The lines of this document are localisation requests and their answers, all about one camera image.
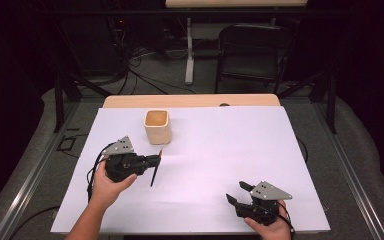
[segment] human hand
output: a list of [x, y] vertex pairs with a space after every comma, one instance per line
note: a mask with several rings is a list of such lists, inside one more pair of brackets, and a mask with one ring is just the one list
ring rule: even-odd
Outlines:
[[[279, 200], [279, 203], [286, 208], [285, 201]], [[285, 219], [287, 218], [286, 210], [279, 205], [279, 214]], [[259, 224], [251, 218], [245, 218], [245, 223], [248, 224], [254, 231], [256, 231], [264, 240], [290, 240], [291, 239], [291, 229], [289, 225], [280, 218], [270, 224], [269, 226], [264, 226]]]
[[130, 187], [137, 175], [132, 174], [121, 182], [114, 183], [105, 173], [106, 160], [101, 161], [95, 173], [92, 197], [89, 204], [106, 210], [111, 206], [122, 191]]

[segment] paper cup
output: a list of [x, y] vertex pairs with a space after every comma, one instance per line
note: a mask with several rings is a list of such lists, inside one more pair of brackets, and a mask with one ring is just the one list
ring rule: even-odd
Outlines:
[[167, 110], [149, 110], [144, 125], [149, 143], [167, 144], [171, 141], [170, 117]]

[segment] white paper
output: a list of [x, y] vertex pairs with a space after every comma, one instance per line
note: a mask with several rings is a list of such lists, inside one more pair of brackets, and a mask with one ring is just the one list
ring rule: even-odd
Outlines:
[[126, 135], [138, 155], [163, 147], [162, 160], [153, 187], [150, 168], [107, 210], [102, 232], [253, 233], [226, 199], [228, 193], [251, 203], [239, 181], [267, 181], [290, 193], [286, 204], [296, 231], [330, 230], [283, 107], [168, 108], [173, 135], [167, 145], [148, 143], [147, 110], [99, 110], [51, 232], [71, 230], [87, 205], [87, 172], [106, 145]]

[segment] square cup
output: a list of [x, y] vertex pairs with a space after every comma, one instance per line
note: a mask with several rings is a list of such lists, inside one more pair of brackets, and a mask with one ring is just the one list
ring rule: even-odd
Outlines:
[[149, 143], [167, 144], [171, 141], [170, 117], [167, 110], [149, 110], [144, 125]]

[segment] office chair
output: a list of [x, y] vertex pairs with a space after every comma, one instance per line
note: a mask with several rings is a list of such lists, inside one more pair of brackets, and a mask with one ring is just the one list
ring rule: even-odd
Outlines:
[[222, 78], [274, 83], [276, 94], [294, 43], [292, 31], [280, 26], [235, 24], [219, 34], [215, 93]]

